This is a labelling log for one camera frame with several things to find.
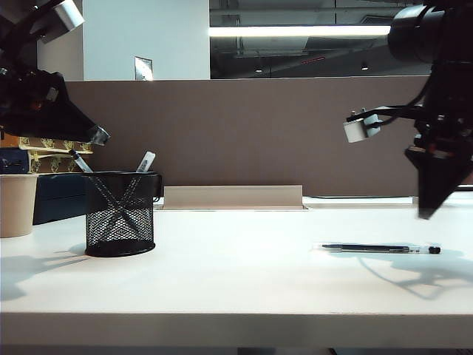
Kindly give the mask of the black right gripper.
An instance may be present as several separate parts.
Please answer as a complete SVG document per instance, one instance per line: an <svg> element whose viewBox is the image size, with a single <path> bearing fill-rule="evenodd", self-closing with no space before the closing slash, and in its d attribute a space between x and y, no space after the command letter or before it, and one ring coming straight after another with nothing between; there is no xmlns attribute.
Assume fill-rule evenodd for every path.
<svg viewBox="0 0 473 355"><path fill-rule="evenodd" d="M428 220L472 173L472 116L408 109L418 134L405 155L418 170L418 217Z"/></svg>

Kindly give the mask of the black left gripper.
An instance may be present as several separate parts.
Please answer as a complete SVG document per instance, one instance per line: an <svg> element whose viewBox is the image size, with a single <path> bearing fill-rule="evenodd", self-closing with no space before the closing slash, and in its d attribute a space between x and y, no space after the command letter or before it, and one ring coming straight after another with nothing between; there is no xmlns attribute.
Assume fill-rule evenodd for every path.
<svg viewBox="0 0 473 355"><path fill-rule="evenodd" d="M105 144L109 133L69 99L64 77L1 69L1 128L8 134Z"/></svg>

